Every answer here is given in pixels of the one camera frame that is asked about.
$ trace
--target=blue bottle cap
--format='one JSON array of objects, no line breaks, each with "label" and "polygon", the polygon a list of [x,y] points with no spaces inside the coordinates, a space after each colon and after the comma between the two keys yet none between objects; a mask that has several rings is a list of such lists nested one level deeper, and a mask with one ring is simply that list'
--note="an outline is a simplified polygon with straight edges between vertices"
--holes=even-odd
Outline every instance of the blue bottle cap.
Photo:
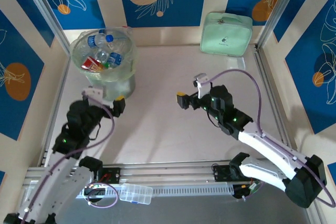
[{"label": "blue bottle cap", "polygon": [[106,35],[106,41],[107,42],[112,42],[113,41],[113,36],[112,35]]}]

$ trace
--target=clear plastic box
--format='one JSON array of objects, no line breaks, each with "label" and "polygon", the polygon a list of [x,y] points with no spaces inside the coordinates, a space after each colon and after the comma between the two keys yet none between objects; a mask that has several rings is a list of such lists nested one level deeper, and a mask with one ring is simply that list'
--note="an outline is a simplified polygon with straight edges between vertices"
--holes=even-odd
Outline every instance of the clear plastic box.
[{"label": "clear plastic box", "polygon": [[135,204],[149,205],[152,201],[153,188],[133,184],[123,184],[119,194],[120,200]]}]

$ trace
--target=purple cable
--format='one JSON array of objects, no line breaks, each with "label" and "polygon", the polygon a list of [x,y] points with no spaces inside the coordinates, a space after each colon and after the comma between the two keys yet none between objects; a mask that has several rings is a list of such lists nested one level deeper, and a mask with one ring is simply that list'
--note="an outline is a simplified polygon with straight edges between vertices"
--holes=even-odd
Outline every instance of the purple cable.
[{"label": "purple cable", "polygon": [[[253,81],[254,85],[256,86],[257,88],[257,92],[258,92],[258,100],[259,100],[259,105],[258,105],[258,116],[257,116],[257,127],[258,127],[258,131],[259,131],[259,134],[261,135],[261,137],[263,137],[266,142],[273,146],[274,148],[276,149],[281,149],[283,152],[285,152],[286,154],[288,154],[291,158],[295,157],[292,153],[290,153],[288,150],[286,150],[285,148],[283,148],[281,145],[279,145],[278,143],[276,143],[275,141],[271,140],[270,138],[268,138],[267,136],[263,136],[263,130],[261,129],[261,126],[260,126],[260,117],[261,117],[261,92],[260,92],[260,89],[259,89],[259,86],[258,86],[258,83],[257,81],[253,78],[252,75],[250,75],[248,72],[244,71],[244,70],[241,70],[241,69],[229,69],[229,70],[225,70],[217,75],[215,75],[214,77],[212,77],[210,80],[206,81],[206,82],[203,82],[201,83],[201,86],[204,85],[204,84],[208,84],[212,81],[214,81],[215,79],[217,79],[218,77],[222,76],[223,74],[225,73],[229,73],[229,72],[241,72],[241,73],[244,73],[246,74],[247,76],[250,77],[250,79]],[[296,159],[296,161],[302,166],[304,167],[313,177],[314,179],[317,181],[317,183],[319,183],[319,185],[321,186],[321,188],[325,191],[326,195],[329,197],[331,203],[328,203],[326,202],[325,200],[317,197],[317,200],[319,200],[320,202],[326,204],[327,206],[329,207],[336,207],[336,203],[335,203],[335,200],[333,199],[331,193],[329,192],[329,190],[327,189],[327,187],[325,186],[325,184],[320,180],[320,178],[304,163],[302,162],[300,159]]]},{"label": "purple cable", "polygon": [[[47,182],[48,178],[50,177],[50,175],[53,173],[53,171],[57,168],[57,166],[59,166],[59,164],[67,159],[68,157],[71,157],[73,154],[76,154],[76,153],[79,153],[79,152],[83,152],[85,150],[88,150],[88,149],[91,149],[91,148],[94,148],[100,144],[102,144],[103,142],[105,142],[113,133],[114,131],[114,119],[113,119],[113,115],[111,114],[111,112],[99,101],[97,101],[96,99],[94,98],[91,98],[88,96],[88,99],[91,100],[92,102],[96,103],[99,107],[101,107],[103,110],[105,110],[105,112],[107,113],[107,115],[110,117],[111,121],[112,121],[112,127],[111,127],[111,130],[109,132],[109,134],[107,134],[106,137],[104,137],[101,141],[99,141],[98,143],[96,144],[93,144],[91,146],[88,146],[88,147],[83,147],[83,148],[80,148],[78,150],[74,150],[72,152],[69,152],[67,155],[65,155],[64,157],[60,158],[59,161],[57,161],[55,163],[55,165],[52,166],[52,168],[49,170],[49,174],[42,180],[40,186],[38,187],[38,189],[36,190],[36,193],[35,195],[33,196],[33,198],[31,199],[30,201],[30,204],[28,205],[28,208],[31,209],[32,206],[34,205],[34,202],[36,201],[38,195],[41,193],[45,183]],[[26,212],[25,215],[23,216],[23,219],[21,221],[21,224],[25,224],[25,221],[27,219],[29,215],[29,212]]]},{"label": "purple cable", "polygon": [[112,188],[112,190],[113,190],[113,191],[115,192],[115,194],[116,194],[116,196],[115,196],[115,201],[114,201],[112,204],[107,205],[107,206],[97,206],[97,205],[92,204],[92,202],[90,201],[90,196],[91,196],[91,194],[95,192],[94,190],[92,190],[92,191],[88,194],[88,203],[89,203],[89,205],[90,205],[91,207],[96,207],[96,208],[101,208],[101,209],[103,209],[103,208],[110,208],[110,207],[113,207],[113,206],[118,202],[118,192],[117,192],[117,190],[116,190],[113,186],[111,186],[111,185],[109,185],[109,184],[106,184],[106,183],[101,183],[101,182],[99,182],[99,183],[92,183],[91,185],[105,185],[105,186],[108,186],[108,187]]}]

